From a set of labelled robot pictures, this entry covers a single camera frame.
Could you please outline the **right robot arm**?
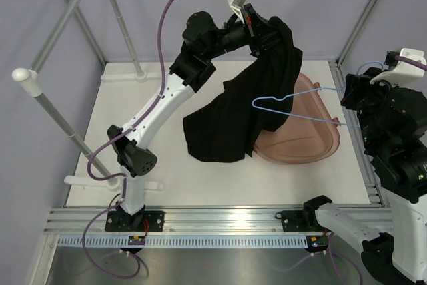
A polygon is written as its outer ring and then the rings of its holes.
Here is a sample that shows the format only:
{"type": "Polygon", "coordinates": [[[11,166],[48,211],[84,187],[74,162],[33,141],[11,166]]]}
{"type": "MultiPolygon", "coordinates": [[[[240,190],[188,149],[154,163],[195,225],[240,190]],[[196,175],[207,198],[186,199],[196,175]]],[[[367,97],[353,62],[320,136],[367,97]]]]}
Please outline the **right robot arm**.
{"type": "Polygon", "coordinates": [[[305,227],[329,230],[359,253],[381,284],[426,283],[426,98],[413,89],[375,78],[369,68],[348,74],[342,107],[356,112],[364,154],[389,201],[393,232],[369,228],[326,196],[303,205],[305,227]]]}

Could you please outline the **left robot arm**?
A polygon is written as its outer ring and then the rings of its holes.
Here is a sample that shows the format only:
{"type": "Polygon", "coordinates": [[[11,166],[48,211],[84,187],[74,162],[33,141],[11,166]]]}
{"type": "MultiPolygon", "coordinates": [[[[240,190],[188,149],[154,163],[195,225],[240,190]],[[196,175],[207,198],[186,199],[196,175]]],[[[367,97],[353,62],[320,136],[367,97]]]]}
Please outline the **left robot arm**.
{"type": "Polygon", "coordinates": [[[244,5],[222,27],[211,15],[191,15],[183,31],[181,52],[162,76],[159,91],[122,127],[107,130],[117,161],[124,173],[123,196],[107,216],[109,229],[136,231],[148,227],[145,213],[145,177],[155,167],[157,156],[149,150],[156,133],[169,117],[197,93],[216,70],[212,59],[248,46],[253,57],[279,43],[278,28],[250,5],[244,5]]]}

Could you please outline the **black shirt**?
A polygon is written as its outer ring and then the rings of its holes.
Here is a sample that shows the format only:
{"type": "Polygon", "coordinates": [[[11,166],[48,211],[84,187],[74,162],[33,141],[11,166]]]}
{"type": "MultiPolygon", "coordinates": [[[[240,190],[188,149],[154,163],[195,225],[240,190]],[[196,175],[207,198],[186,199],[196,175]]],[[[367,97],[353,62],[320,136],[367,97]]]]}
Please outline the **black shirt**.
{"type": "Polygon", "coordinates": [[[250,156],[261,131],[275,132],[292,110],[303,53],[278,17],[269,23],[279,43],[262,53],[212,102],[183,119],[187,152],[201,162],[232,163],[250,156]]]}

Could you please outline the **light blue wire hanger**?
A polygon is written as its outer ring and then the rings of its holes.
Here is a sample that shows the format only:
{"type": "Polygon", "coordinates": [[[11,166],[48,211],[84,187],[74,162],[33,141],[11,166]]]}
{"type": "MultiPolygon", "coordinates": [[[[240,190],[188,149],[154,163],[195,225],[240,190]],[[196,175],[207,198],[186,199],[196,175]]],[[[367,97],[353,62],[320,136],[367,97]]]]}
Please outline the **light blue wire hanger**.
{"type": "Polygon", "coordinates": [[[300,114],[293,113],[292,111],[291,112],[285,112],[285,111],[280,111],[278,109],[273,109],[273,108],[268,108],[268,107],[263,107],[263,106],[258,105],[258,102],[269,101],[269,100],[272,100],[272,101],[277,102],[277,103],[282,103],[284,101],[292,99],[292,103],[294,103],[296,100],[296,97],[299,97],[299,96],[308,95],[311,93],[317,93],[319,91],[335,91],[336,93],[343,93],[345,88],[346,88],[346,86],[339,87],[339,88],[336,88],[336,87],[316,87],[313,89],[308,89],[305,91],[300,91],[297,93],[288,94],[288,95],[283,96],[282,98],[277,98],[277,97],[273,97],[273,96],[261,96],[261,97],[254,98],[251,102],[251,106],[254,109],[257,109],[260,111],[266,111],[266,112],[270,112],[270,113],[274,113],[274,114],[286,115],[289,117],[296,117],[296,118],[300,118],[300,119],[306,119],[306,120],[322,122],[322,123],[329,123],[332,125],[337,125],[338,127],[343,125],[346,127],[350,127],[352,129],[360,129],[359,125],[356,125],[353,123],[343,123],[343,122],[340,122],[339,120],[333,121],[333,120],[325,120],[323,118],[309,117],[307,115],[300,115],[300,114]]]}

